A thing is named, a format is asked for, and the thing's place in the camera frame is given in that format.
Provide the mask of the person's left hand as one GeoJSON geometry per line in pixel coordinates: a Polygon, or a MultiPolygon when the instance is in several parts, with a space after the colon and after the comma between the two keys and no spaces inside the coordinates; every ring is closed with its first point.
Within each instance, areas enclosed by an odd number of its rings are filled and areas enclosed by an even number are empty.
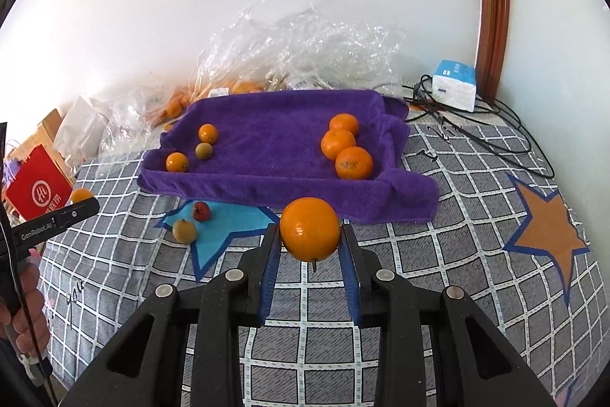
{"type": "Polygon", "coordinates": [[[16,332],[16,346],[28,356],[37,356],[36,350],[44,352],[50,341],[47,319],[43,313],[45,297],[37,288],[38,267],[28,262],[20,274],[25,301],[30,318],[23,309],[11,317],[4,304],[1,304],[1,339],[6,340],[4,327],[11,325],[16,332]]]}

